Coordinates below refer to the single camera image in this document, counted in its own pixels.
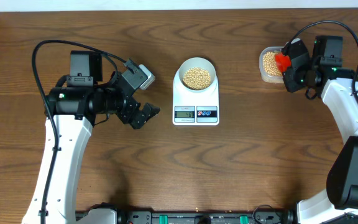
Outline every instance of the camera mounted on robot wrist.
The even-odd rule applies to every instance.
[[[70,54],[70,74],[59,79],[50,90],[48,102],[50,111],[56,114],[72,114],[75,119],[88,119],[95,125],[97,114],[117,114],[124,124],[139,129],[160,112],[160,108],[146,103],[140,110],[140,103],[133,94],[145,90],[154,80],[154,75],[144,66],[131,59],[124,63],[124,73],[112,73],[110,81],[103,80],[102,57],[99,52],[73,50]]]
[[[316,97],[321,98],[328,80],[353,79],[355,72],[342,68],[342,42],[343,38],[338,36],[316,36],[312,57],[301,39],[288,42],[282,49],[282,53],[289,56],[291,61],[291,67],[283,72],[287,91],[294,93],[307,87],[305,95],[307,99],[313,100]]]

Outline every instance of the wooden table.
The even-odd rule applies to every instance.
[[[358,35],[358,9],[0,13],[0,223],[27,211],[44,150],[45,116],[30,58],[45,39],[81,42],[143,63],[157,77],[135,98],[161,107],[142,129],[113,116],[97,126],[83,159],[76,207],[100,202],[154,210],[253,210],[262,203],[290,208],[325,188],[342,149],[333,116],[321,100],[260,78],[259,54],[281,46],[303,26],[335,19]],[[341,27],[301,35],[343,35],[345,66],[356,45]],[[70,50],[50,44],[37,66],[48,92],[69,72]],[[216,66],[221,122],[172,124],[172,81],[183,61]],[[107,80],[112,66],[104,63]]]

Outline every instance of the plastic container of beans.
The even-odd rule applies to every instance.
[[[262,51],[259,56],[259,70],[262,76],[262,80],[268,83],[284,83],[283,77],[280,75],[269,75],[264,68],[264,55],[267,52],[280,53],[283,47],[268,47]]]

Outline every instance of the white digital scale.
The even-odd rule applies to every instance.
[[[211,84],[204,90],[191,90],[183,83],[185,73],[191,68],[203,68],[211,76]],[[183,62],[173,79],[172,122],[174,125],[218,125],[219,88],[216,71],[211,62],[191,58]]]

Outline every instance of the red object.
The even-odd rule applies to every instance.
[[[287,68],[291,66],[289,56],[284,56],[283,53],[275,54],[274,59],[276,60],[276,65],[280,72],[285,72]]]

